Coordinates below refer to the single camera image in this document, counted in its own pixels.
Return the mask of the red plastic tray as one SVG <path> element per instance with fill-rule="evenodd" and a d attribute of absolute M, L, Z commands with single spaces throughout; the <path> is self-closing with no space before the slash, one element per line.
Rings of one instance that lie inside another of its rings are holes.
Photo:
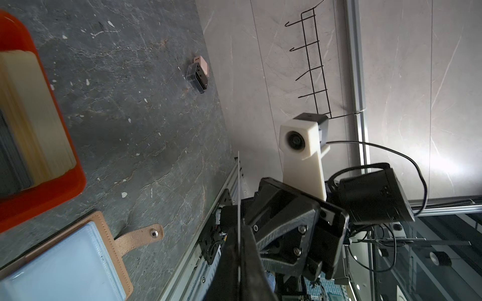
<path fill-rule="evenodd" d="M 33 39 L 1 11 L 1 231 L 75 198 L 85 185 Z"/>

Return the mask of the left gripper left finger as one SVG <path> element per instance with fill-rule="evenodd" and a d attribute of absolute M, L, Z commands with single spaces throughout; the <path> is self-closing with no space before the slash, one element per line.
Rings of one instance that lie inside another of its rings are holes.
<path fill-rule="evenodd" d="M 232 228 L 221 251 L 212 283 L 203 300 L 235 301 L 239 298 L 239 250 L 237 231 Z"/>

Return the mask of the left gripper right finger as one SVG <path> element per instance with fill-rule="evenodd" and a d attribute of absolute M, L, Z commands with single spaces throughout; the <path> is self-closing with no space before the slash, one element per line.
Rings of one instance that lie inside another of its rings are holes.
<path fill-rule="evenodd" d="M 249 226 L 240 228 L 239 300 L 277 300 L 266 277 L 254 234 Z"/>

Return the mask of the tan leather card holder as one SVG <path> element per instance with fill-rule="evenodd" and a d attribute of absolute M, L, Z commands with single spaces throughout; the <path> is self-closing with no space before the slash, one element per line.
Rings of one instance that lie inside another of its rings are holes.
<path fill-rule="evenodd" d="M 162 240 L 152 224 L 114 238 L 95 211 L 1 269 L 1 300 L 128 300 L 123 256 Z"/>

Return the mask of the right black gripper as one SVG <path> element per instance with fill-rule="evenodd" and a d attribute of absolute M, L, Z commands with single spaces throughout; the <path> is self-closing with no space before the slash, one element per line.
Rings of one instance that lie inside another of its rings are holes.
<path fill-rule="evenodd" d="M 258 192 L 241 208 L 220 211 L 226 233 L 237 222 L 249 226 L 264 268 L 310 281 L 335 275 L 348 226 L 348 213 L 273 178 L 263 178 Z"/>

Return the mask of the small black pink box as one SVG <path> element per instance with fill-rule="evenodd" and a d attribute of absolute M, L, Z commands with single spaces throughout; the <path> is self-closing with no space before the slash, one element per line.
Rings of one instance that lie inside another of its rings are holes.
<path fill-rule="evenodd" d="M 202 56 L 194 57 L 188 66 L 186 79 L 201 94 L 205 93 L 208 88 L 209 66 Z"/>

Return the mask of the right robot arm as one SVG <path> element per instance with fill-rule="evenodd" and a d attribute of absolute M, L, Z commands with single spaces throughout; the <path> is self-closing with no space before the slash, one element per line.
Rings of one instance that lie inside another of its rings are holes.
<path fill-rule="evenodd" d="M 342 246 L 356 232 L 374 224 L 413 221 L 414 213 L 387 163 L 371 166 L 371 173 L 330 178 L 324 201 L 273 178 L 263 178 L 258 192 L 240 208 L 226 206 L 220 227 L 227 233 L 222 248 L 222 275 L 255 277 L 263 270 L 331 278 Z"/>

